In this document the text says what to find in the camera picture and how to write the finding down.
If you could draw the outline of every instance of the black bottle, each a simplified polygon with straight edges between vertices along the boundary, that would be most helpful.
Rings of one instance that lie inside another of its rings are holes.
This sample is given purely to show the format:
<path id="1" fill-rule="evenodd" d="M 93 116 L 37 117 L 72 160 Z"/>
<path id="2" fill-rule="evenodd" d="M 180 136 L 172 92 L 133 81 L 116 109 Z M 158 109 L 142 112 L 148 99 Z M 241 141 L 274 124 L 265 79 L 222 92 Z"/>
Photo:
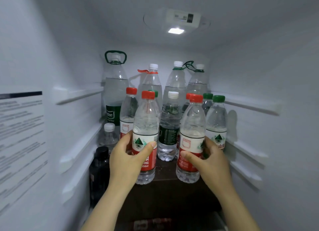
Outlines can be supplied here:
<path id="1" fill-rule="evenodd" d="M 89 171 L 90 201 L 91 207 L 95 207 L 107 189 L 110 179 L 109 154 L 106 146 L 100 146 L 96 149 Z"/>

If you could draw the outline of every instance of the red bottle cap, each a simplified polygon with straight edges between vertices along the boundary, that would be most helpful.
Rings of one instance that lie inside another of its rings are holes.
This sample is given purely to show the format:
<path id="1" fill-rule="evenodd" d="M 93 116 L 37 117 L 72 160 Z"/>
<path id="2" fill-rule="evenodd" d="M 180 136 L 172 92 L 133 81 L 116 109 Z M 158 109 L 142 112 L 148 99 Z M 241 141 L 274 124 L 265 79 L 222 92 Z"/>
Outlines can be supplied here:
<path id="1" fill-rule="evenodd" d="M 191 103 L 201 103 L 203 101 L 203 96 L 199 94 L 192 94 L 189 98 Z"/>
<path id="2" fill-rule="evenodd" d="M 126 88 L 126 94 L 136 95 L 138 93 L 137 88 Z"/>
<path id="3" fill-rule="evenodd" d="M 186 94 L 186 99 L 189 100 L 189 98 L 190 98 L 191 95 L 195 95 L 195 93 L 187 93 L 187 94 Z"/>
<path id="4" fill-rule="evenodd" d="M 142 99 L 155 99 L 155 92 L 142 91 Z"/>

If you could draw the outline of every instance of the light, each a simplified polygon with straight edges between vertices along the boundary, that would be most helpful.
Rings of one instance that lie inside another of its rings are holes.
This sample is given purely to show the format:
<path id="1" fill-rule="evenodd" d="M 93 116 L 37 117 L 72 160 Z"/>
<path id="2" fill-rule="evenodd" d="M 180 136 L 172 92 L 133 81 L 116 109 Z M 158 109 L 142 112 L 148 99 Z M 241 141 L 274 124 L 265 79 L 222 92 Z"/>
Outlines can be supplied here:
<path id="1" fill-rule="evenodd" d="M 172 33 L 172 34 L 181 34 L 181 33 L 184 32 L 184 30 L 181 30 L 181 29 L 178 29 L 178 28 L 171 28 L 168 32 Z"/>

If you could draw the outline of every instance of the person's right arm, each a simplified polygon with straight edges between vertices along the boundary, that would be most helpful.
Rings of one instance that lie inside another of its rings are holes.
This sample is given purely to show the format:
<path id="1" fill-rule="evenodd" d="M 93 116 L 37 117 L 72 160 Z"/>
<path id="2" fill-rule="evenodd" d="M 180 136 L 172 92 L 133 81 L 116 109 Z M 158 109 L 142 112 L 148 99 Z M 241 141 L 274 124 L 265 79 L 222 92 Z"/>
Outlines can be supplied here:
<path id="1" fill-rule="evenodd" d="M 208 137 L 205 137 L 205 143 L 211 154 L 207 160 L 188 151 L 182 151 L 181 156 L 199 170 L 206 185 L 218 198 L 230 231 L 260 231 L 233 186 L 228 160 L 223 151 Z"/>

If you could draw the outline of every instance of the person's left hand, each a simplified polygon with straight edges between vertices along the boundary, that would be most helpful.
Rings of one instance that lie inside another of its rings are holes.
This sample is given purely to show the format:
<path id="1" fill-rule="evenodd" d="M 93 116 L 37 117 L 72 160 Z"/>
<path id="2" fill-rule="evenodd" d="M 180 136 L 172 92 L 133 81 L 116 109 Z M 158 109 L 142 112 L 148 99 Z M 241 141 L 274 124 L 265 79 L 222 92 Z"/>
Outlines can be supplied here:
<path id="1" fill-rule="evenodd" d="M 128 155 L 125 150 L 126 146 L 132 142 L 132 133 L 131 130 L 120 139 L 110 156 L 109 186 L 125 191 L 126 194 L 134 186 L 144 161 L 156 146 L 156 142 L 151 141 L 137 155 Z"/>

